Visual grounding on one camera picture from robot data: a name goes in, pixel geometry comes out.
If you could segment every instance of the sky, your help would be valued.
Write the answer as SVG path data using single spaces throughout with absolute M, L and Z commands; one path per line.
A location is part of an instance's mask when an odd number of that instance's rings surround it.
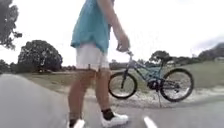
M 63 56 L 62 65 L 75 65 L 76 51 L 70 47 L 72 31 L 85 0 L 14 0 L 19 8 L 15 51 L 0 47 L 0 59 L 17 62 L 21 46 L 40 39 Z M 199 54 L 211 40 L 224 41 L 223 0 L 116 0 L 115 11 L 130 38 L 135 59 L 148 60 L 156 50 L 171 56 Z M 109 60 L 128 61 L 116 51 L 111 32 Z

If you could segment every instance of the bicycle wheel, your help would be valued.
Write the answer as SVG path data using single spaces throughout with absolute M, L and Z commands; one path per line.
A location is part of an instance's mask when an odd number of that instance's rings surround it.
M 194 78 L 192 74 L 186 69 L 182 68 L 173 69 L 164 75 L 164 79 L 165 81 L 163 81 L 161 84 L 160 93 L 166 100 L 170 102 L 180 102 L 186 99 L 194 89 Z M 187 80 L 189 80 L 188 81 L 189 83 L 186 84 L 188 85 L 188 88 L 182 87 L 181 83 L 186 82 Z
M 117 72 L 109 81 L 109 93 L 121 100 L 128 99 L 137 91 L 137 80 L 129 73 Z

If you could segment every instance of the pavement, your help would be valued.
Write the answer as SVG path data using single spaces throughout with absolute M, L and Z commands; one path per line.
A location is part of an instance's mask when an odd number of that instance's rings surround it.
M 200 101 L 145 104 L 119 101 L 112 109 L 128 114 L 131 122 L 117 128 L 146 128 L 143 116 L 149 116 L 158 128 L 223 128 L 224 96 L 210 96 Z M 0 128 L 65 128 L 66 95 L 50 91 L 21 76 L 0 76 Z M 101 128 L 96 100 L 86 97 L 84 119 L 91 128 Z

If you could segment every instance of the bicycle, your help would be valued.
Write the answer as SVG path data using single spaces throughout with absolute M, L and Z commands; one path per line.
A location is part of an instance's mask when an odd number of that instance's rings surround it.
M 121 99 L 121 100 L 125 100 L 130 98 L 131 96 L 133 96 L 138 88 L 138 82 L 135 78 L 135 76 L 133 76 L 131 73 L 129 73 L 130 69 L 134 69 L 138 75 L 141 76 L 141 78 L 147 83 L 146 86 L 150 89 L 150 90 L 155 90 L 159 96 L 159 92 L 161 93 L 161 95 L 168 101 L 170 102 L 180 102 L 184 99 L 186 99 L 188 96 L 190 96 L 190 94 L 192 93 L 193 89 L 194 89 L 194 78 L 192 76 L 192 74 L 184 69 L 184 68 L 174 68 L 171 69 L 170 71 L 168 71 L 167 73 L 165 73 L 164 76 L 161 76 L 161 71 L 163 69 L 163 67 L 171 60 L 173 60 L 173 57 L 161 57 L 158 56 L 157 59 L 159 59 L 161 61 L 160 66 L 158 67 L 158 70 L 155 69 L 150 69 L 147 68 L 146 66 L 138 63 L 137 61 L 133 60 L 133 53 L 131 51 L 128 51 L 127 54 L 130 56 L 129 59 L 129 63 L 126 67 L 126 69 L 124 71 L 118 71 L 116 73 L 114 73 L 109 80 L 109 93 L 117 98 L 117 99 Z M 143 73 L 141 73 L 138 69 L 138 67 L 144 69 L 145 71 L 147 71 L 146 75 L 143 75 Z M 176 73 L 182 73 L 184 75 L 187 75 L 187 77 L 190 79 L 190 84 L 189 84 L 189 89 L 187 89 L 186 94 L 184 94 L 183 96 L 177 97 L 177 98 L 172 98 L 170 97 L 168 94 L 166 94 L 166 90 L 172 90 L 176 93 L 179 93 L 181 89 L 181 86 L 178 82 L 174 81 L 174 80 L 168 80 L 168 78 Z M 112 80 L 115 78 L 118 78 L 119 76 L 122 77 L 122 81 L 121 84 L 113 84 Z M 119 89 L 124 89 L 124 84 L 125 82 L 127 82 L 127 78 L 130 78 L 131 83 L 134 84 L 134 88 L 131 90 L 131 92 L 127 95 L 123 95 L 123 96 L 119 96 L 117 94 L 115 94 L 115 91 L 113 91 L 112 87 L 114 87 L 115 85 L 119 85 Z

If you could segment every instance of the white shorts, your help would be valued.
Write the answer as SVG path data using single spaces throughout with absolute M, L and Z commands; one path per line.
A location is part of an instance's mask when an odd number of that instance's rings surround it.
M 101 68 L 109 69 L 107 54 L 101 52 L 93 43 L 83 44 L 76 49 L 76 68 L 92 69 L 96 72 Z

